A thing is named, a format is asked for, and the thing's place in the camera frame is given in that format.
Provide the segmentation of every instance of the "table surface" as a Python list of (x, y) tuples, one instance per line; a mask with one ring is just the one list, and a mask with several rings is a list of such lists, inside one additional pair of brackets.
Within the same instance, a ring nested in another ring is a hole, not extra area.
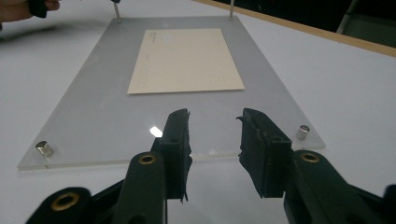
[[(123, 17), (228, 15), (187, 0), (122, 1)], [(0, 33), (0, 222), (23, 223), (52, 192), (92, 194), (126, 165), (19, 171), (17, 164), (114, 17), (112, 3), (62, 1), (45, 20), (3, 24)], [(396, 183), (396, 59), (238, 15), (326, 143), (345, 180), (374, 194)], [(198, 161), (190, 200), (169, 202), (169, 223), (287, 223), (281, 199), (260, 199), (236, 159)]]

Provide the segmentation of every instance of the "paper sheet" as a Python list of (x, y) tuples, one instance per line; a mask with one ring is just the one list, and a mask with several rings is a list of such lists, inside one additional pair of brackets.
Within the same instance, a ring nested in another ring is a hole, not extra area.
[(244, 88), (220, 29), (147, 30), (128, 93)]

